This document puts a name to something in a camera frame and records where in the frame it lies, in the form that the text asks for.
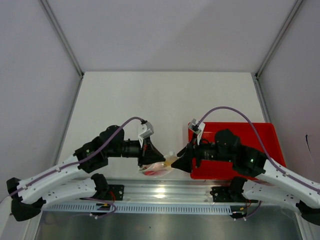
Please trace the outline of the yellow toy pepper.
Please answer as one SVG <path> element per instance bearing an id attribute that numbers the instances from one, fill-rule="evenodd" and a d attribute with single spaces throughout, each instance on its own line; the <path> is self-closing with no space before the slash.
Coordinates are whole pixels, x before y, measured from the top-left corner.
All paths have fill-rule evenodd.
<path id="1" fill-rule="evenodd" d="M 172 161 L 172 160 L 166 160 L 166 161 L 163 163 L 163 166 L 164 166 L 165 168 L 170 168 L 174 162 L 175 162 L 175 161 Z"/>

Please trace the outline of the clear zip top bag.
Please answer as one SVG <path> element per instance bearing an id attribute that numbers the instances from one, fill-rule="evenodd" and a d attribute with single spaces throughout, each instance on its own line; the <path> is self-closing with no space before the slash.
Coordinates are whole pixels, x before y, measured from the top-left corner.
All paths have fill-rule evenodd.
<path id="1" fill-rule="evenodd" d="M 164 156 L 164 161 L 156 162 L 149 165 L 143 165 L 139 169 L 139 173 L 144 176 L 159 178 L 171 173 L 174 169 L 172 164 L 178 159 L 175 152 L 170 151 Z"/>

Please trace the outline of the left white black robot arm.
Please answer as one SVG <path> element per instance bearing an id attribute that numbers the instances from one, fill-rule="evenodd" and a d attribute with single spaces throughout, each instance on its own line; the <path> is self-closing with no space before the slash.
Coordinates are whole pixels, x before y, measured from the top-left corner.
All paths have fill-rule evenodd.
<path id="1" fill-rule="evenodd" d="M 152 144 L 153 133 L 153 128 L 144 123 L 137 140 L 126 140 L 125 131 L 111 125 L 62 163 L 28 179 L 7 180 L 10 213 L 22 222 L 60 202 L 87 198 L 111 200 L 113 196 L 105 176 L 96 171 L 106 167 L 109 158 L 136 158 L 139 167 L 164 162 L 164 155 Z"/>

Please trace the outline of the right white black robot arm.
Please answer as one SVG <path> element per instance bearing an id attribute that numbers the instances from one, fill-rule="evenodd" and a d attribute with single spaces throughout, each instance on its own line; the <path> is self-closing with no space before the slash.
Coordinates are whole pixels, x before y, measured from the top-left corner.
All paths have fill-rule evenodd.
<path id="1" fill-rule="evenodd" d="M 234 202 L 272 203 L 298 213 L 305 221 L 320 224 L 320 185 L 276 163 L 262 151 L 243 145 L 229 129 L 218 131 L 214 142 L 193 138 L 177 155 L 172 168 L 187 173 L 202 161 L 230 162 L 239 176 L 228 187 Z"/>

